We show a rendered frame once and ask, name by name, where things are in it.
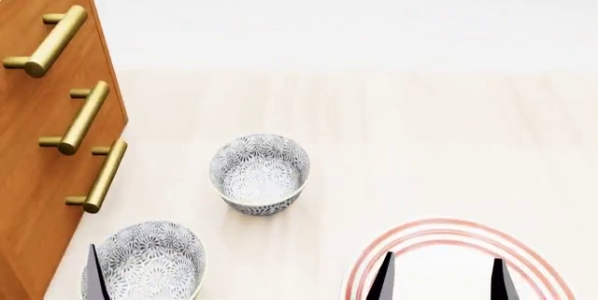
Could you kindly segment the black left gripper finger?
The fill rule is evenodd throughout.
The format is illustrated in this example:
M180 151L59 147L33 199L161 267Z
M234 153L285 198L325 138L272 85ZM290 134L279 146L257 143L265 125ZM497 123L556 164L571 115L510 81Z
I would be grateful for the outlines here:
M86 287L87 300L111 300L94 244L90 245L88 252Z

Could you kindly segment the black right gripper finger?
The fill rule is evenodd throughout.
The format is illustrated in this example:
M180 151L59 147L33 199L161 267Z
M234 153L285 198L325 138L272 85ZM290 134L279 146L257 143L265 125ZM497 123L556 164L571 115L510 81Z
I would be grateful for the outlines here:
M503 259L495 258L493 260L490 300L520 300Z
M392 300L395 272L394 261L394 253L388 251L372 282L366 300Z

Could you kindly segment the floral patterned grey bowl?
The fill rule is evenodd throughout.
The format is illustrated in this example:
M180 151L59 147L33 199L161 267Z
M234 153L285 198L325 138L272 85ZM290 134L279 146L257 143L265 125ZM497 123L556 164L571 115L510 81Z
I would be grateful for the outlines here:
M145 221L95 245L110 300L195 300L206 249L185 226Z
M301 195L309 156L293 139L276 134L240 136L212 157L209 177L221 199L245 215L270 216Z

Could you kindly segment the white plate with pink rings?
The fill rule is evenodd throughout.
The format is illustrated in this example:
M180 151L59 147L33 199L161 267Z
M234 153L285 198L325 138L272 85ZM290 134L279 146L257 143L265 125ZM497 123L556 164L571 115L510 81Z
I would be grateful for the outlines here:
M412 221L372 240L349 269L340 300L366 300L388 252L395 254L392 300L490 300L501 259L519 300L575 300L564 279L511 235L472 221Z

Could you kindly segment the wooden drawer cabinet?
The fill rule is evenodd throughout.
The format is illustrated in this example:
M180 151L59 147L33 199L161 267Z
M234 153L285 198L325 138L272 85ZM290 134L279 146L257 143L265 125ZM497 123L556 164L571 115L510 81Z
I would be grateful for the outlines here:
M53 24L47 13L73 5L87 19L43 78L5 69L4 58L30 56ZM73 156L41 148L62 136L84 103L71 89L105 81L110 92ZM43 300L85 212L64 199L87 195L109 147L128 122L94 0L0 0L0 300Z

